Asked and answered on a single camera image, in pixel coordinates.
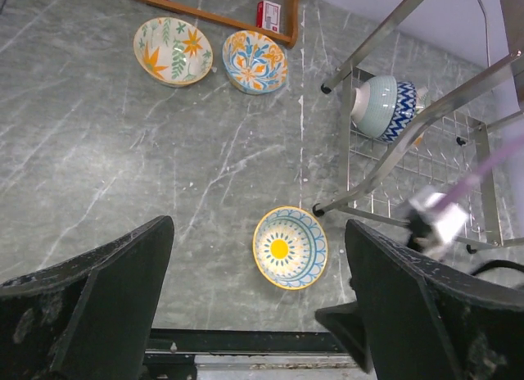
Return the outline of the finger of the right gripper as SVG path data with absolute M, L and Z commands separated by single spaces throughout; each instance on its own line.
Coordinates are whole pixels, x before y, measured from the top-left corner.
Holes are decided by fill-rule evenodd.
M 314 317 L 365 373 L 373 371 L 368 336 L 357 301 L 318 309 Z

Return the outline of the orange flower green bowl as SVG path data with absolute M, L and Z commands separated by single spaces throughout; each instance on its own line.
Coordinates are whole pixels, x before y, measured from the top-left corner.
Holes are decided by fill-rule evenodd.
M 414 116 L 420 114 L 425 108 L 431 104 L 431 98 L 428 93 L 427 87 L 422 87 L 417 89 L 417 101 L 415 106 Z M 423 139 L 423 133 L 421 133 L 417 139 L 413 142 L 413 147 L 418 147 Z

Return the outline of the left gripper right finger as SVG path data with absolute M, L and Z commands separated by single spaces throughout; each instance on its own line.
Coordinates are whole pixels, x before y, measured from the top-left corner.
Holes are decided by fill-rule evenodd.
M 521 379 L 523 293 L 413 251 L 362 222 L 346 254 L 379 379 Z

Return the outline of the teal dotted grey bowl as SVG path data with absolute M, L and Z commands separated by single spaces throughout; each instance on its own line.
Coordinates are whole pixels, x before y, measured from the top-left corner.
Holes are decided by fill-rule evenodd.
M 361 133 L 378 138 L 391 121 L 396 98 L 397 82 L 394 76 L 372 77 L 355 89 L 350 118 Z

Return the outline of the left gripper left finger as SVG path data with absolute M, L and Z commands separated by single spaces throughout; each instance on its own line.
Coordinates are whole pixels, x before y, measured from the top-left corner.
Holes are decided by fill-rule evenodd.
M 1 285 L 3 379 L 138 379 L 169 264 L 159 216 Z

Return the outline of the yellow sun blue bowl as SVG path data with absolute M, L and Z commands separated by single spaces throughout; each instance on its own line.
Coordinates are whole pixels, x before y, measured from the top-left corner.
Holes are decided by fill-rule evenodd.
M 305 210 L 281 206 L 257 224 L 253 238 L 254 260 L 273 285 L 289 291 L 305 289 L 323 274 L 328 240 L 321 224 Z

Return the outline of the orange leaf pattern bowl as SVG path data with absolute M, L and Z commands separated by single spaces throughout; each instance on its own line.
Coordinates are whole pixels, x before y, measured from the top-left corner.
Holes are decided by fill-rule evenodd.
M 172 88 L 200 81 L 213 66 L 207 37 L 194 25 L 175 17 L 143 23 L 133 37 L 138 64 L 155 80 Z

